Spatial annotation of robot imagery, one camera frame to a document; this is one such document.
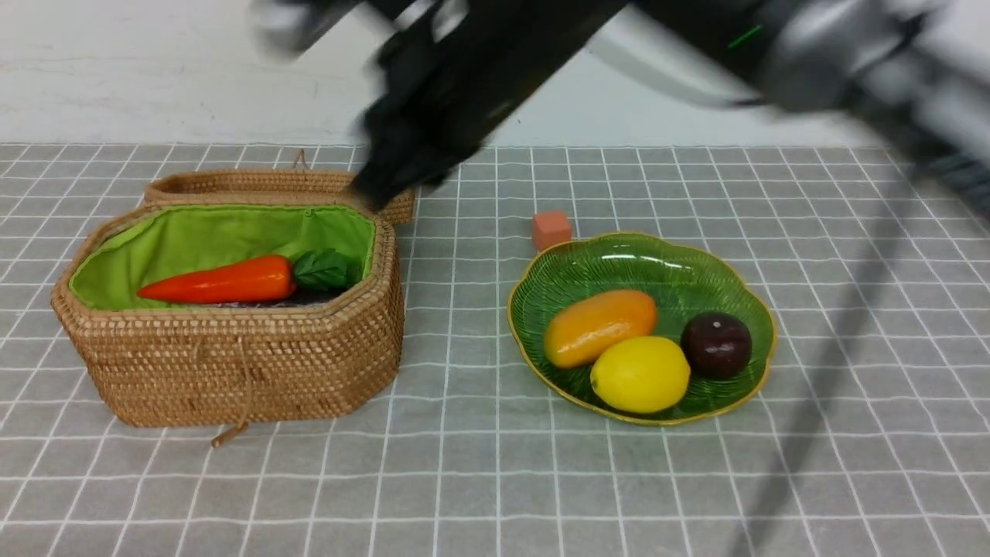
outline orange cube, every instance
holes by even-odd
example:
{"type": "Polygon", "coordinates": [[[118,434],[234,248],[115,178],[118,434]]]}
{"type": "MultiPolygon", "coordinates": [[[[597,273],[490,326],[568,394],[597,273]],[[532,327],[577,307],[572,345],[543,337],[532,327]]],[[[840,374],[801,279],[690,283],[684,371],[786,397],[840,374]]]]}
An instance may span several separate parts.
{"type": "Polygon", "coordinates": [[[533,217],[533,245],[541,252],[571,239],[570,221],[563,211],[538,213],[533,217]]]}

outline lemon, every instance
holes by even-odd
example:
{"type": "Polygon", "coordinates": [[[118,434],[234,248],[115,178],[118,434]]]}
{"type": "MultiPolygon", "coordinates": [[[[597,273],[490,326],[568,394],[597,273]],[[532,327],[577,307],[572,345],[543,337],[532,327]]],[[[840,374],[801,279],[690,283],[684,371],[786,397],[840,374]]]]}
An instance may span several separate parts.
{"type": "Polygon", "coordinates": [[[687,393],[691,370],[680,346],[643,336],[609,347],[591,368],[591,388],[618,410],[650,414],[670,408],[687,393]]]}

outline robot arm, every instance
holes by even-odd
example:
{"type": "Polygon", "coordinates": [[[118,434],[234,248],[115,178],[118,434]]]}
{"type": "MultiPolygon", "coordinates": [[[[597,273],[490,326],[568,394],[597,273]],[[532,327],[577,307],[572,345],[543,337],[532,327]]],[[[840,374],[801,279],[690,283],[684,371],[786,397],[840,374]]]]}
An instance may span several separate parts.
{"type": "MultiPolygon", "coordinates": [[[[359,0],[255,0],[291,56],[359,0]]],[[[442,184],[627,6],[786,113],[842,112],[990,215],[990,81],[918,44],[925,15],[883,0],[365,0],[394,30],[384,93],[362,117],[370,151],[352,189],[380,209],[442,184]]]]}

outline green plate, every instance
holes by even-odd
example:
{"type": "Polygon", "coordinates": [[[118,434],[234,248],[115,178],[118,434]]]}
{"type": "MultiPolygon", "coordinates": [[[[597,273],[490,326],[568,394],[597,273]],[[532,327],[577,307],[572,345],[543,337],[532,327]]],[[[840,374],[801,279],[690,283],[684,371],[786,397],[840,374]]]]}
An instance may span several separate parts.
{"type": "Polygon", "coordinates": [[[527,364],[564,398],[600,414],[640,425],[675,425],[728,412],[766,382],[777,330],[766,305],[733,268],[717,257],[639,233],[605,234],[559,244],[540,253],[509,294],[509,327],[527,364]],[[561,370],[544,355],[544,331],[558,311],[594,294],[637,288],[656,300],[654,334],[680,342],[687,322],[704,311],[722,311],[745,323],[752,357],[729,381],[691,378],[675,406],[653,414],[613,408],[591,388],[591,367],[561,370]]]}

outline woven basket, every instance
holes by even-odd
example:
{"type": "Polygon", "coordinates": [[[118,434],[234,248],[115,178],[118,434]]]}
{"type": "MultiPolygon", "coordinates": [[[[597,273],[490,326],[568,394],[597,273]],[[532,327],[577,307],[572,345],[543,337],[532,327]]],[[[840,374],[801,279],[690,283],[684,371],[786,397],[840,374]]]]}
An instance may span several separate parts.
{"type": "MultiPolygon", "coordinates": [[[[155,180],[145,188],[145,203],[186,198],[199,202],[200,197],[212,193],[236,193],[241,196],[240,199],[250,196],[262,200],[300,193],[313,195],[314,201],[319,203],[320,195],[340,198],[353,178],[352,172],[309,169],[305,152],[300,150],[289,169],[196,171],[155,180]]],[[[380,214],[397,226],[412,222],[415,211],[416,191],[407,189],[386,205],[380,214]]]]}
{"type": "Polygon", "coordinates": [[[312,205],[307,195],[203,194],[151,202],[86,239],[55,284],[51,305],[103,400],[138,427],[330,418],[357,409],[393,381],[404,304],[392,226],[349,199],[375,226],[371,271],[340,297],[293,308],[92,310],[69,288],[103,242],[172,205],[312,205]]]}

